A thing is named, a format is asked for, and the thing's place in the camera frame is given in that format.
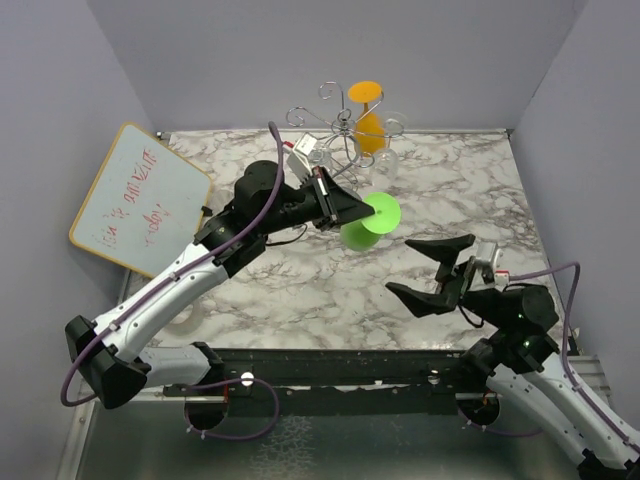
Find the marble surface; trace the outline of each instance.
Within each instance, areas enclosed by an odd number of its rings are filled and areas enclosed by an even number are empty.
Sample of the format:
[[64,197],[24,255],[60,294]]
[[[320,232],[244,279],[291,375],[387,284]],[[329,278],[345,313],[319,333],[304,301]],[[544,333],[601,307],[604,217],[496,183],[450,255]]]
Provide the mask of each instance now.
[[[283,131],[295,141],[301,131]],[[266,131],[174,133],[169,145],[214,181],[209,206],[231,198],[244,167],[276,159]],[[208,292],[163,329],[152,345],[206,341],[232,348],[468,348],[493,328],[477,330],[458,312],[413,318],[384,288],[389,281],[433,291],[437,265],[404,240],[473,233],[504,248],[502,267],[525,273],[546,267],[505,134],[408,134],[393,141],[400,156],[389,190],[402,222],[372,250],[346,250],[335,233],[309,228],[303,239],[267,252],[230,281]],[[287,182],[297,186],[287,169]],[[272,240],[293,238],[291,230]],[[465,259],[473,248],[463,254]],[[145,279],[134,275],[131,291]],[[561,338],[558,325],[552,336]]]

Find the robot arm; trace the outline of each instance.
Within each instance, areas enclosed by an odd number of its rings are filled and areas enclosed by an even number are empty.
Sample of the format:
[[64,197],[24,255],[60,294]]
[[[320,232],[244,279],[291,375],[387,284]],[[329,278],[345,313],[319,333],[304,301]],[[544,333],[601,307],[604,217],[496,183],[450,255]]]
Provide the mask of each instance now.
[[583,479],[640,478],[640,433],[624,422],[559,354],[548,331],[559,320],[548,289],[530,285],[495,287],[496,248],[456,265],[472,235],[445,241],[406,243],[440,262],[435,294],[387,284],[417,317],[461,306],[497,327],[461,356],[459,374],[510,398],[538,423],[569,458]]
[[[322,167],[298,164],[294,171],[302,177],[300,188],[278,185],[283,161],[279,153],[280,166],[270,161],[249,165],[235,183],[233,200],[143,289],[93,320],[77,316],[67,324],[71,359],[105,408],[123,405],[142,388],[193,385],[217,374],[220,361],[206,344],[179,349],[145,346],[194,299],[262,254],[269,234],[306,222],[324,231],[374,214]],[[274,190],[277,194],[271,199]],[[265,210],[268,201],[272,203]]]

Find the wooden whiteboard frame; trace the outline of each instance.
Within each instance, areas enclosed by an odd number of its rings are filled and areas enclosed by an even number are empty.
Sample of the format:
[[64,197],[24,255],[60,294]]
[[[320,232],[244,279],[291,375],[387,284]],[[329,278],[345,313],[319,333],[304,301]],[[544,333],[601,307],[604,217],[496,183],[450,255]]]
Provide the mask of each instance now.
[[[199,170],[200,172],[202,172],[202,174],[205,175],[209,179],[209,189],[207,190],[207,193],[206,193],[205,198],[204,198],[204,200],[202,202],[202,205],[203,206],[207,205],[207,203],[209,201],[209,198],[211,198],[211,192],[213,191],[213,179],[209,176],[209,174],[207,172],[205,172],[200,167],[198,167],[198,166],[194,165],[193,163],[191,163],[189,160],[184,158],[182,155],[174,152],[173,150],[171,150],[167,146],[163,145],[161,142],[158,141],[157,138],[155,138],[153,135],[151,135],[145,129],[140,127],[140,125],[138,125],[137,123],[125,122],[120,126],[120,130],[118,130],[118,134],[116,135],[116,138],[113,140],[113,143],[111,144],[111,147],[109,148],[109,152],[107,153],[107,156],[105,157],[104,161],[102,162],[102,165],[100,165],[100,169],[98,170],[98,174],[96,175],[96,178],[93,180],[93,183],[91,184],[91,188],[89,189],[89,192],[87,193],[86,197],[84,198],[84,201],[82,202],[82,206],[80,207],[80,211],[76,215],[76,218],[74,219],[73,224],[71,225],[71,228],[69,229],[69,240],[71,241],[71,243],[73,245],[75,245],[78,248],[81,248],[82,250],[86,250],[87,252],[91,252],[94,255],[97,255],[99,257],[105,258],[105,259],[107,259],[107,260],[109,260],[109,261],[111,261],[113,263],[116,263],[116,264],[121,265],[121,266],[123,266],[125,268],[128,268],[129,270],[133,270],[134,272],[137,272],[137,273],[139,273],[141,275],[144,275],[145,277],[153,278],[154,277],[153,274],[150,274],[148,272],[144,272],[144,271],[134,267],[133,265],[129,265],[127,263],[121,262],[121,261],[119,261],[119,260],[117,260],[117,259],[115,259],[113,257],[110,257],[109,255],[106,255],[103,252],[99,252],[97,250],[94,250],[91,247],[88,247],[86,245],[82,245],[82,244],[78,243],[75,240],[75,238],[73,237],[73,234],[75,232],[76,226],[78,225],[78,222],[80,221],[80,218],[82,218],[82,214],[84,213],[84,210],[85,210],[87,204],[89,203],[89,200],[91,199],[91,195],[93,194],[93,191],[95,190],[96,186],[98,185],[98,182],[100,181],[100,177],[102,176],[102,173],[103,173],[104,169],[106,168],[107,164],[109,163],[109,160],[111,159],[111,154],[113,153],[113,150],[115,149],[118,141],[120,140],[120,136],[122,135],[122,132],[124,132],[124,129],[126,127],[128,127],[128,126],[132,126],[132,127],[136,128],[141,133],[145,134],[147,137],[149,137],[151,140],[153,140],[155,143],[157,143],[160,147],[164,148],[165,150],[169,150],[173,155],[177,156],[178,158],[180,158],[184,162],[188,163],[191,167],[195,168],[196,170]],[[204,215],[204,212],[201,212],[200,213],[200,220],[198,221],[198,227],[193,232],[194,234],[200,229],[200,224],[202,223],[203,215]]]

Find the gray wall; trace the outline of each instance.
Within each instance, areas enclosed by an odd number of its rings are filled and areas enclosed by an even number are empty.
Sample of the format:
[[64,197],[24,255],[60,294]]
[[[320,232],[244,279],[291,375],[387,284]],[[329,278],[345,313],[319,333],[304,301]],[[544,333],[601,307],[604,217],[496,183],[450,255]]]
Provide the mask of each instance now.
[[40,480],[69,428],[64,325],[121,279],[67,233],[119,125],[150,122],[82,0],[3,2],[0,60],[0,478]]
[[[552,263],[577,259],[574,324],[620,412],[640,427],[640,3],[591,1],[540,85],[513,148]],[[568,286],[569,275],[560,278]]]
[[375,79],[413,127],[515,127],[586,0],[87,0],[163,130],[284,124]]

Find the green cup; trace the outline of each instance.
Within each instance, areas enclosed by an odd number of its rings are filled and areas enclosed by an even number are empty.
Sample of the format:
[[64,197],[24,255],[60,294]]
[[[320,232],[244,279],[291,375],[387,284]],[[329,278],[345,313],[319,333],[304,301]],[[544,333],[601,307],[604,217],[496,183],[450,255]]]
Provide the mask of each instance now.
[[402,218],[398,201],[388,193],[371,193],[364,202],[371,205],[375,213],[340,228],[342,243],[356,252],[373,247],[382,235],[394,231]]

